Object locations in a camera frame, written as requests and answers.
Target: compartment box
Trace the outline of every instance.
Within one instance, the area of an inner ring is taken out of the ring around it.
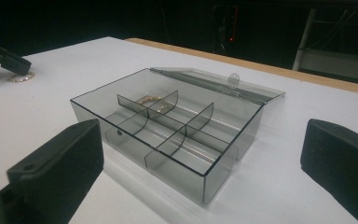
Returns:
[[[282,91],[194,69],[151,68],[71,100],[103,141],[196,203],[208,203]]]

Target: black object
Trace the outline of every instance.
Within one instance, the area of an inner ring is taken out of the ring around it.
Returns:
[[[358,220],[358,133],[310,119],[301,168]]]
[[[25,76],[31,68],[31,63],[0,47],[0,66],[17,75]]]
[[[0,223],[68,223],[102,169],[99,121],[68,127],[7,171]]]

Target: organizer tray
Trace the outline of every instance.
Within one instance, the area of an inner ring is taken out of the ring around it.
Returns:
[[[71,100],[103,141],[196,203],[208,203],[283,95],[194,69],[145,69]]]

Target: table surface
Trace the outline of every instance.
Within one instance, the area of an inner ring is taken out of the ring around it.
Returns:
[[[25,57],[35,78],[0,68],[0,189],[6,170],[77,122],[69,100],[147,67],[193,67],[286,91],[248,152],[198,206],[103,145],[104,170],[72,223],[358,223],[300,168],[309,119],[358,132],[358,85],[140,39],[106,37]]]

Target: transparent lid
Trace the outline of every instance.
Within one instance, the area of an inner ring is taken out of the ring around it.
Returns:
[[[187,82],[211,91],[218,91],[227,95],[242,97],[247,100],[266,105],[269,101],[284,95],[284,91],[259,86],[253,83],[240,81],[236,73],[230,77],[193,69],[193,68],[170,68],[155,67],[150,71]]]

